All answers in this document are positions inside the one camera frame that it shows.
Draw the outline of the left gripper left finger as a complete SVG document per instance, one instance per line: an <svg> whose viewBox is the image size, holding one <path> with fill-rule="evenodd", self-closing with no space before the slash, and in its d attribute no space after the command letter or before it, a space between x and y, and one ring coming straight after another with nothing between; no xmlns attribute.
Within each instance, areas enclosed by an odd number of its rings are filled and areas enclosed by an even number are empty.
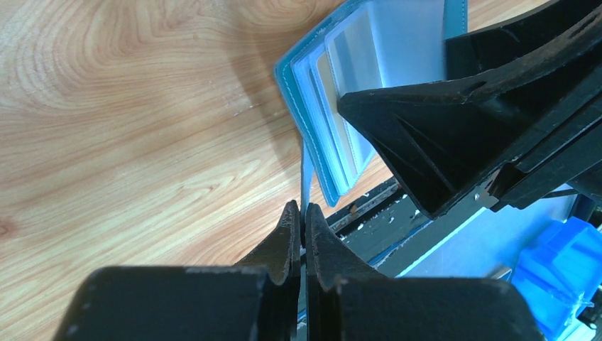
<svg viewBox="0 0 602 341"><path fill-rule="evenodd" d="M291 340L300 294L300 211L231 266L108 266L75 292L56 340Z"/></svg>

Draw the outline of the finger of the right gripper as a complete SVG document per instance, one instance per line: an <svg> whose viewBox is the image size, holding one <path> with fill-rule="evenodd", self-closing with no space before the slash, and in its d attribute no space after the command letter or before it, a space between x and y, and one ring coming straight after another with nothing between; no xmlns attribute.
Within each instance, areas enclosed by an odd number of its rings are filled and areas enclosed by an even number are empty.
<svg viewBox="0 0 602 341"><path fill-rule="evenodd" d="M601 200L600 1L548 1L445 48L446 80L338 103L426 216L480 185L494 211L565 183Z"/></svg>

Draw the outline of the blue card holder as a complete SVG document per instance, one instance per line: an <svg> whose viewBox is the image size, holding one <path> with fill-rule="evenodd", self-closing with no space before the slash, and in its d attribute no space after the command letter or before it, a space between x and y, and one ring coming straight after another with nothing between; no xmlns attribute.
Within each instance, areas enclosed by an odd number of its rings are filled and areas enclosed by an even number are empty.
<svg viewBox="0 0 602 341"><path fill-rule="evenodd" d="M444 41L464 34L467 1L346 1L274 67L303 141L301 208L316 178L328 206L359 181L374 147L345 120L349 92L440 81Z"/></svg>

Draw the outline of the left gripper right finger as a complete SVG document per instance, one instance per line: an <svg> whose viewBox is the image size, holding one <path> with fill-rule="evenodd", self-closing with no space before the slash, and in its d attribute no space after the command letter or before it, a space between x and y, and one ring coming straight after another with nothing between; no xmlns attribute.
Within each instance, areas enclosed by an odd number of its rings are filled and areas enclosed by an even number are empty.
<svg viewBox="0 0 602 341"><path fill-rule="evenodd" d="M305 214L309 340L542 340L518 290L484 278L390 278Z"/></svg>

